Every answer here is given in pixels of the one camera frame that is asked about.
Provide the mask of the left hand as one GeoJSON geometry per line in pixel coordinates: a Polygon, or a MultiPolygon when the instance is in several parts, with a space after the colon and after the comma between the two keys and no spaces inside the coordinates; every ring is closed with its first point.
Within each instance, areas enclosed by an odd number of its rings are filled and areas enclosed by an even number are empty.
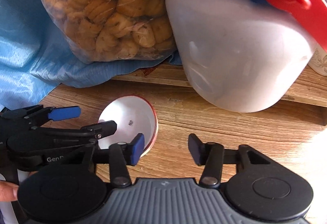
{"type": "Polygon", "coordinates": [[[13,202],[17,200],[19,186],[7,181],[0,181],[0,202],[13,202]]]}

